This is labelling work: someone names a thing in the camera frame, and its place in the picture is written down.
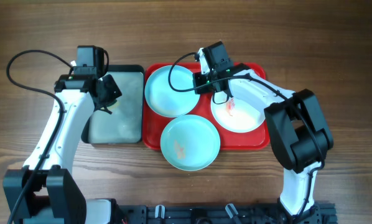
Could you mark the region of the green yellow sponge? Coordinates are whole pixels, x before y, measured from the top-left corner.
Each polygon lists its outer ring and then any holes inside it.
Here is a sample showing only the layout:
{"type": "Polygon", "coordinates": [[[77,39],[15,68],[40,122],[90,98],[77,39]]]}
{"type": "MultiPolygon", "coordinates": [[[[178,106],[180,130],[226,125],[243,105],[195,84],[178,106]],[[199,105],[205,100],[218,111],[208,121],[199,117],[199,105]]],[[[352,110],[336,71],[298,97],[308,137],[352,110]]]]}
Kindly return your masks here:
{"type": "Polygon", "coordinates": [[[112,105],[109,105],[107,107],[107,109],[109,109],[110,111],[112,111],[112,110],[116,109],[119,105],[120,105],[119,101],[116,100],[112,105]]]}

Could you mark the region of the light blue plate top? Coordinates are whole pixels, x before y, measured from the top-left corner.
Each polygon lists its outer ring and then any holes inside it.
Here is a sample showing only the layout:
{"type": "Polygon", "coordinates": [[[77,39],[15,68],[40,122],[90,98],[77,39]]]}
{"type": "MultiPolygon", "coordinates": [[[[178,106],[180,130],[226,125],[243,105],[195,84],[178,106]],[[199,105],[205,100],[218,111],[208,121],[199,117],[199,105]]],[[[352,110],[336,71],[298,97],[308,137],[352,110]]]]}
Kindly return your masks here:
{"type": "MultiPolygon", "coordinates": [[[[170,65],[163,66],[149,76],[144,95],[148,106],[155,113],[175,118],[191,112],[196,107],[200,95],[196,95],[194,91],[177,92],[171,89],[168,82],[170,68],[170,65]]],[[[193,88],[192,71],[176,65],[171,72],[171,84],[179,90],[193,88]]]]}

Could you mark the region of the light blue plate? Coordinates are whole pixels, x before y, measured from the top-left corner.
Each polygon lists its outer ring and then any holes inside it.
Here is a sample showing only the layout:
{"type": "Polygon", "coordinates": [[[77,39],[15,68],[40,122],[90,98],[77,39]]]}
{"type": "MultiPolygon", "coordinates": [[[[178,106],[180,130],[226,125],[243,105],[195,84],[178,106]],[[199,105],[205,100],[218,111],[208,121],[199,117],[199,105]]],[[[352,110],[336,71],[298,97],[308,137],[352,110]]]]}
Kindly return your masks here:
{"type": "MultiPolygon", "coordinates": [[[[149,76],[144,95],[148,106],[155,113],[175,118],[191,112],[196,107],[200,95],[196,95],[194,91],[177,92],[171,89],[168,82],[170,68],[170,65],[163,66],[149,76]]],[[[192,71],[176,65],[171,72],[171,84],[179,90],[193,88],[192,71]]]]}
{"type": "Polygon", "coordinates": [[[160,137],[166,161],[177,169],[197,171],[208,167],[221,146],[216,127],[206,118],[187,114],[173,119],[160,137]]]}

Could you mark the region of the light blue plate bottom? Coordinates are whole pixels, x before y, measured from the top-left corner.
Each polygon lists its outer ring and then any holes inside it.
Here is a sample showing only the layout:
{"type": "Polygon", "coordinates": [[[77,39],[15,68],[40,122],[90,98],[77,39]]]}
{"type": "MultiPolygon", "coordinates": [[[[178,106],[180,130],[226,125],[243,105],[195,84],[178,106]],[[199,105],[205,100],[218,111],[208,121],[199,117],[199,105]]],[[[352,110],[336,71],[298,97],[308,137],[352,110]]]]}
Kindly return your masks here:
{"type": "Polygon", "coordinates": [[[206,118],[187,114],[173,119],[160,137],[166,161],[177,169],[197,171],[208,167],[221,146],[216,127],[206,118]]]}

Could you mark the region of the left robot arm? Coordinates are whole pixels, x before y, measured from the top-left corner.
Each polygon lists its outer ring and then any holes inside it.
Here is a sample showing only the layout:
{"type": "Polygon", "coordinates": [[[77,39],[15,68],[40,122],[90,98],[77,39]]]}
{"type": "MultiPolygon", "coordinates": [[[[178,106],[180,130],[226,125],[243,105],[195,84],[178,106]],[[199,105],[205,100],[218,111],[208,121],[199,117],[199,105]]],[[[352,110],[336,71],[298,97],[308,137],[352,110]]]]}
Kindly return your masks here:
{"type": "Polygon", "coordinates": [[[87,200],[72,177],[78,143],[90,116],[121,96],[111,75],[62,75],[48,93],[55,103],[47,125],[21,169],[3,187],[9,223],[126,223],[114,199],[87,200]]]}

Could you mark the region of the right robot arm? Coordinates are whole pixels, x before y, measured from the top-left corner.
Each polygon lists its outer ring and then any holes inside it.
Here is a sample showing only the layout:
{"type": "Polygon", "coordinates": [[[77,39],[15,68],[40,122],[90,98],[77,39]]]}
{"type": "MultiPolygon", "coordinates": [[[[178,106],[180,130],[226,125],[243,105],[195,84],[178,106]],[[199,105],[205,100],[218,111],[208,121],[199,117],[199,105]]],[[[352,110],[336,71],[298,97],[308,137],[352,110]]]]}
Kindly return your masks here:
{"type": "Polygon", "coordinates": [[[325,165],[333,137],[319,102],[308,89],[285,90],[241,63],[220,72],[193,74],[196,94],[224,91],[264,114],[272,151],[284,168],[279,198],[283,211],[297,222],[314,206],[317,172],[325,165]]]}

